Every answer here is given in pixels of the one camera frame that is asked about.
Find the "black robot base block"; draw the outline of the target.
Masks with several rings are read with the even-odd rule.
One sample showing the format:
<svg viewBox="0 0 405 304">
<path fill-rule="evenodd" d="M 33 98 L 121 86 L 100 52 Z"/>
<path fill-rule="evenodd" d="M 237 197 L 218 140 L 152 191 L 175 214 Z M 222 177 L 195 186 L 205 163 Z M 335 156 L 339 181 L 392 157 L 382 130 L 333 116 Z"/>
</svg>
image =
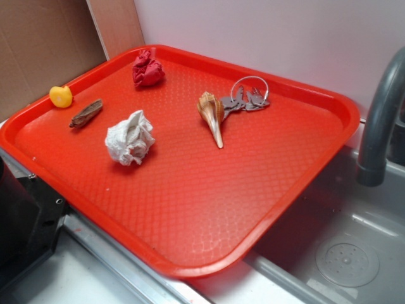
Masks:
<svg viewBox="0 0 405 304">
<path fill-rule="evenodd" d="M 40 177 L 15 177 L 1 160 L 2 292 L 53 255 L 66 208 Z"/>
</svg>

